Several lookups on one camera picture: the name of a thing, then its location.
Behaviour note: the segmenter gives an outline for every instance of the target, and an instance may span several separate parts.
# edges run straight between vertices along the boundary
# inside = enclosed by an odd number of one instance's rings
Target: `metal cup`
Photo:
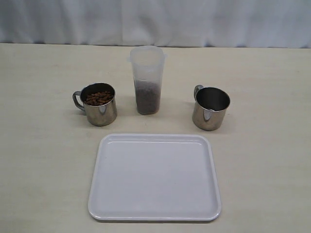
[[[230,105],[229,95],[216,87],[197,85],[194,88],[194,99],[193,123],[202,130],[218,129]]]
[[[113,98],[110,102],[100,105],[92,106],[86,103],[86,98],[90,94],[97,92],[110,91]],[[106,83],[95,83],[82,89],[82,91],[76,91],[72,94],[74,104],[85,111],[88,121],[95,126],[104,126],[111,124],[117,117],[117,108],[115,101],[115,89]],[[83,106],[78,102],[77,96],[80,96]]]

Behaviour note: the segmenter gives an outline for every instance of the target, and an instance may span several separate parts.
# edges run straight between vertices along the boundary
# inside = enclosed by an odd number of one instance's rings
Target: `empty metal cup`
[[[100,106],[92,106],[86,103],[86,98],[90,94],[98,92],[109,91],[113,98],[106,104]],[[83,88],[82,91],[76,91],[72,95],[74,104],[85,111],[88,121],[95,126],[104,126],[111,124],[117,117],[117,108],[115,101],[115,89],[106,83],[95,83]],[[80,96],[83,106],[78,102],[77,96]]]
[[[197,85],[194,88],[194,99],[193,123],[202,130],[218,129],[230,105],[229,95],[216,87]]]

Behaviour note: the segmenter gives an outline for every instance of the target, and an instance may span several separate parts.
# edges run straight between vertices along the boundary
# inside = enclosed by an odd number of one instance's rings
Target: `plastic container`
[[[156,46],[141,46],[131,50],[137,111],[142,115],[158,112],[160,108],[165,54]]]

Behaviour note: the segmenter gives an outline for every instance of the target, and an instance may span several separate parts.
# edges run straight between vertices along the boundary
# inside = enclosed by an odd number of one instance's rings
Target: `mug handle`
[[[77,96],[80,96],[80,95],[81,95],[81,91],[75,91],[72,94],[72,99],[73,99],[74,104],[77,106],[77,108],[81,109],[82,111],[85,111],[84,107],[81,104],[79,104],[77,100]]]
[[[199,90],[201,90],[202,88],[204,88],[202,85],[197,85],[194,88],[194,100],[196,100],[196,94],[199,92]]]

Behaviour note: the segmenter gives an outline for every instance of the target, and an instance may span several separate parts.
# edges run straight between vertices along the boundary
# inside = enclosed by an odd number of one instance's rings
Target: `white backdrop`
[[[0,0],[0,42],[311,48],[311,0]]]

